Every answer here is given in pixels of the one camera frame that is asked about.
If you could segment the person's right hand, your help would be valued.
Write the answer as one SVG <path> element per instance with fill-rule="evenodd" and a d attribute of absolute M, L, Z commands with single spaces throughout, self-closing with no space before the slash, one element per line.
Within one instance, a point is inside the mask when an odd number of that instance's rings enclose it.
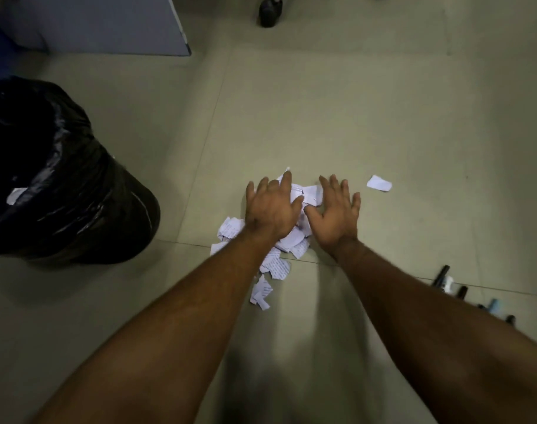
<path fill-rule="evenodd" d="M 324 221 L 319 229 L 312 229 L 312 233 L 320 248 L 337 260 L 343 243 L 358 241 L 359 214 L 351 213 L 353 194 L 350 193 L 348 180 L 339 181 L 342 185 L 342 201 L 329 199 L 329 178 L 320 176 L 319 181 L 323 191 L 323 209 L 318 210 Z"/>

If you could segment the person's left hand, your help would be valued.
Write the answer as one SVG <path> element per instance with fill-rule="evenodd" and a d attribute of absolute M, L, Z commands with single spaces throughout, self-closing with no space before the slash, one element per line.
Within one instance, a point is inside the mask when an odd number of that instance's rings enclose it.
<path fill-rule="evenodd" d="M 270 181 L 264 177 L 255 185 L 256 196 L 251 203 L 246 203 L 244 231 L 247 236 L 256 236 L 275 244 L 291 232 L 297 221 L 292 221 L 291 171 L 284 172 L 278 180 L 280 195 L 277 197 L 267 194 Z"/>

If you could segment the pile of torn paper scraps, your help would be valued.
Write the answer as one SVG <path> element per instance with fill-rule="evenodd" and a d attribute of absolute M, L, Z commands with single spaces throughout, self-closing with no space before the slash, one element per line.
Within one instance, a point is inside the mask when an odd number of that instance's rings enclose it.
<path fill-rule="evenodd" d="M 291 202 L 297 197 L 303 197 L 302 207 L 320 207 L 323 203 L 323 189 L 321 185 L 301 186 L 291 185 Z M 244 229 L 245 220 L 227 217 L 217 231 L 218 242 L 210 247 L 210 256 L 215 255 L 228 243 L 230 243 Z M 261 263 L 258 274 L 253 278 L 252 290 L 250 293 L 250 303 L 266 311 L 271 306 L 267 297 L 272 293 L 273 288 L 269 280 L 285 280 L 291 270 L 291 265 L 282 254 L 291 254 L 295 259 L 300 259 L 310 247 L 310 237 L 312 230 L 309 221 L 302 210 L 294 228 L 286 237 L 279 240 L 268 252 Z"/>

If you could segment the person's left forearm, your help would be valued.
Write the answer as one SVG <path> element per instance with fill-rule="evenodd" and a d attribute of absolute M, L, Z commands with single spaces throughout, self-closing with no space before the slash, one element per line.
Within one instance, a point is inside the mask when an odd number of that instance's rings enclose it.
<path fill-rule="evenodd" d="M 255 274 L 286 235 L 245 227 L 88 357 L 32 424 L 191 424 Z"/>

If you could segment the person's right forearm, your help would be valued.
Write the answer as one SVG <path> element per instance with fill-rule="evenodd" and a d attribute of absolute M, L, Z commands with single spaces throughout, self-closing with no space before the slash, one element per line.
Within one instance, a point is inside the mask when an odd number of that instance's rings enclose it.
<path fill-rule="evenodd" d="M 321 244 L 439 424 L 537 424 L 537 343 L 401 271 L 356 238 Z"/>

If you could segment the long black marker pen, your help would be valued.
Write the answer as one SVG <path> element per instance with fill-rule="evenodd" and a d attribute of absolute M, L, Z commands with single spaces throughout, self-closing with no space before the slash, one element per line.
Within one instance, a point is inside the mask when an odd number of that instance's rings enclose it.
<path fill-rule="evenodd" d="M 443 289 L 444 285 L 446 284 L 446 276 L 449 270 L 450 266 L 447 264 L 444 265 L 440 272 L 434 278 L 434 281 L 432 282 L 431 286 L 437 289 Z"/>

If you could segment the black chair caster wheel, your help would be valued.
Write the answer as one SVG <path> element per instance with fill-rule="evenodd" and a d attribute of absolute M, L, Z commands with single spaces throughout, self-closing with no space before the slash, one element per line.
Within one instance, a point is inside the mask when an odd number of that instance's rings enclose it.
<path fill-rule="evenodd" d="M 283 0 L 263 0 L 259 5 L 258 22 L 263 28 L 272 28 L 279 21 Z"/>

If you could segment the black trash bag bin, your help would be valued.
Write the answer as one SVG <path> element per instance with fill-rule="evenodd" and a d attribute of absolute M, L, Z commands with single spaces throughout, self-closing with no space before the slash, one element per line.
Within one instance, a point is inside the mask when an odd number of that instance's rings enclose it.
<path fill-rule="evenodd" d="M 0 79 L 0 256 L 123 263 L 160 224 L 154 194 L 95 138 L 57 84 Z"/>

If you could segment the grey partition panel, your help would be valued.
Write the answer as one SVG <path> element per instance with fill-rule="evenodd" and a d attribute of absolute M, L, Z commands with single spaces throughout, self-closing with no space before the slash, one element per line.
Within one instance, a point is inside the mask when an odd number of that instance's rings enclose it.
<path fill-rule="evenodd" d="M 0 28 L 49 53 L 191 55 L 172 0 L 3 0 Z"/>

